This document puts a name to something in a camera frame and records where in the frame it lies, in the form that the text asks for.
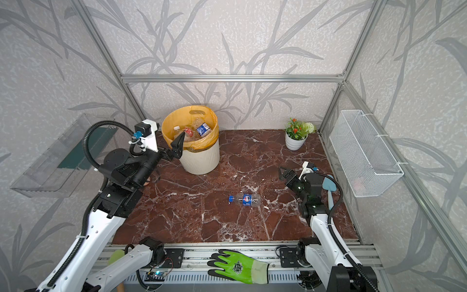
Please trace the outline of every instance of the leaf pattern wallpaper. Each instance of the leaf pattern wallpaper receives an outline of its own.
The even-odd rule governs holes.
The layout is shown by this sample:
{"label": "leaf pattern wallpaper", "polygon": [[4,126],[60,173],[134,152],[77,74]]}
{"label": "leaf pattern wallpaper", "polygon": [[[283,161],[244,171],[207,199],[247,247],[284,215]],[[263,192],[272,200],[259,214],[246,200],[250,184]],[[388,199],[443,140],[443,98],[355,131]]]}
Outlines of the leaf pattern wallpaper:
{"label": "leaf pattern wallpaper", "polygon": [[[85,1],[123,74],[340,74],[373,0]],[[211,107],[223,129],[320,123],[336,84],[130,84],[145,114]]]}
{"label": "leaf pattern wallpaper", "polygon": [[[386,5],[350,82],[467,239],[467,1]],[[343,95],[339,110],[354,109]],[[339,162],[331,151],[331,160]],[[467,291],[467,280],[402,182],[349,210],[395,291]]]}
{"label": "leaf pattern wallpaper", "polygon": [[[34,288],[79,233],[101,183],[89,172],[65,199],[26,198],[10,185],[83,113],[138,120],[68,1],[0,1],[0,287]],[[124,145],[117,132],[110,148]]]}

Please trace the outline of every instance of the brush handle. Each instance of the brush handle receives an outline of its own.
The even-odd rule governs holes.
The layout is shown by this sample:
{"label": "brush handle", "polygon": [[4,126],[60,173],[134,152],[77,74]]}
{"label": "brush handle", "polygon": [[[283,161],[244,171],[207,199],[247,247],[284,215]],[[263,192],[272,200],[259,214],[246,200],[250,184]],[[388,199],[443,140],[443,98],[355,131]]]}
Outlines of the brush handle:
{"label": "brush handle", "polygon": [[327,190],[327,204],[329,206],[329,210],[334,207],[333,193],[331,193],[330,190]]}

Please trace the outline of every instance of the crushed plastic bottle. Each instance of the crushed plastic bottle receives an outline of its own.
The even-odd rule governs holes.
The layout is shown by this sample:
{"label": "crushed plastic bottle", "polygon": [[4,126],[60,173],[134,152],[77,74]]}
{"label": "crushed plastic bottle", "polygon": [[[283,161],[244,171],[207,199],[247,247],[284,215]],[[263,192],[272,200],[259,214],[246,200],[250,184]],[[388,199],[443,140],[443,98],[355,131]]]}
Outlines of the crushed plastic bottle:
{"label": "crushed plastic bottle", "polygon": [[174,131],[175,131],[174,139],[177,138],[177,136],[180,135],[182,132],[185,132],[185,138],[183,139],[183,142],[193,141],[193,130],[192,129],[185,127],[183,130],[181,130],[180,126],[175,126]]}
{"label": "crushed plastic bottle", "polygon": [[258,207],[261,204],[261,198],[257,193],[239,193],[229,196],[229,204]]}
{"label": "crushed plastic bottle", "polygon": [[193,121],[193,129],[197,131],[201,138],[206,137],[212,132],[211,128],[205,123],[202,118],[196,118]]}

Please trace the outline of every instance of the potted plant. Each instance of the potted plant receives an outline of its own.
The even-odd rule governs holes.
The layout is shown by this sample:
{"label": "potted plant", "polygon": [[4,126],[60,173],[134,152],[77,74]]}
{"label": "potted plant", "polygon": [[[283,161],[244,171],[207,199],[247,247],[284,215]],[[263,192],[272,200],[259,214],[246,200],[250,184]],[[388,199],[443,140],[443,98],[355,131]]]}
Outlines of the potted plant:
{"label": "potted plant", "polygon": [[297,119],[290,118],[285,128],[285,145],[290,150],[298,150],[305,143],[308,134],[316,131],[312,123],[304,123]]}

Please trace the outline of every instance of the red marble surface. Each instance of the red marble surface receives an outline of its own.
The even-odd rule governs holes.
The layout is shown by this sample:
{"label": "red marble surface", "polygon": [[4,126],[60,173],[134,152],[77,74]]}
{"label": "red marble surface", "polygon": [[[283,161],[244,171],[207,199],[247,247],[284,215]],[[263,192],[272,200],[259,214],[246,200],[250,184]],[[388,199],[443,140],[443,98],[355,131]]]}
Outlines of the red marble surface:
{"label": "red marble surface", "polygon": [[[298,151],[285,147],[283,130],[229,130],[219,135],[220,163],[210,173],[185,172],[180,162],[161,161],[160,180],[144,195],[121,226],[113,244],[138,243],[146,236],[162,242],[226,242],[298,240],[311,236],[301,219],[292,191],[278,179],[278,166],[301,171],[303,161],[331,173],[318,135],[312,134]],[[158,137],[158,144],[165,141]],[[151,181],[157,177],[156,172]],[[259,207],[229,204],[228,196],[242,188],[256,191]],[[323,190],[327,204],[327,192]],[[344,239],[357,234],[344,204],[334,216]]]}

